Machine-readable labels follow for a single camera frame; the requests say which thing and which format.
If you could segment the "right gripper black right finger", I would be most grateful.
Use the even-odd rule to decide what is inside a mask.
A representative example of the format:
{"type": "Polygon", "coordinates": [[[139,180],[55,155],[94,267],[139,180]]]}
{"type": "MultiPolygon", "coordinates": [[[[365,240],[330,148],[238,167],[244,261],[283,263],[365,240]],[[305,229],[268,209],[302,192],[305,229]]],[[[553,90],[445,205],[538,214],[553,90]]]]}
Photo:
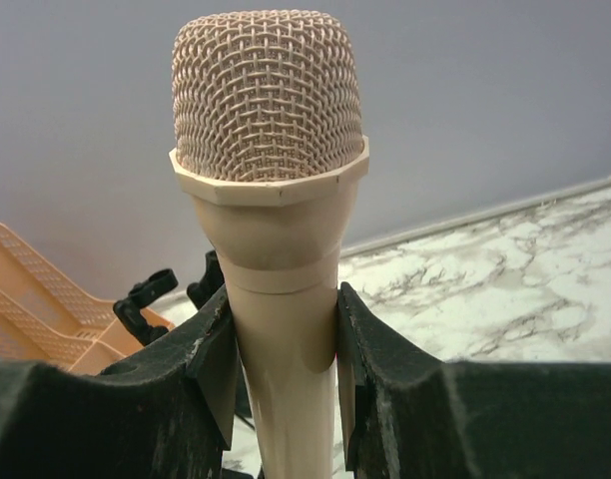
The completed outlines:
{"type": "Polygon", "coordinates": [[[610,362],[444,362],[337,292],[345,467],[357,478],[611,478],[610,362]]]}

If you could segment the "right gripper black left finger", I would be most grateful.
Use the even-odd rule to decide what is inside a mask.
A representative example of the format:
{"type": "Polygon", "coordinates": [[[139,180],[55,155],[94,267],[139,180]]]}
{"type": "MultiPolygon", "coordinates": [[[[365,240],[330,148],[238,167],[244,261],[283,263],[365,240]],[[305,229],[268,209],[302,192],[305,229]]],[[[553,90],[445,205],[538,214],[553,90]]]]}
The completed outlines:
{"type": "Polygon", "coordinates": [[[0,361],[0,478],[221,478],[233,339],[219,289],[190,319],[97,375],[0,361]]]}

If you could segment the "beige pink microphone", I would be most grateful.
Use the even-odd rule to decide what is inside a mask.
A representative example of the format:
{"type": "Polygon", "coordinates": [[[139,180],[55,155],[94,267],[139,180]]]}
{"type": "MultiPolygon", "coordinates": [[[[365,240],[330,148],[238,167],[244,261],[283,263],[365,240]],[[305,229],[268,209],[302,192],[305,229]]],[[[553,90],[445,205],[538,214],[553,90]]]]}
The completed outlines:
{"type": "Polygon", "coordinates": [[[332,474],[341,239],[367,173],[349,36],[308,10],[213,14],[172,58],[182,190],[216,251],[264,472],[332,474]]]}

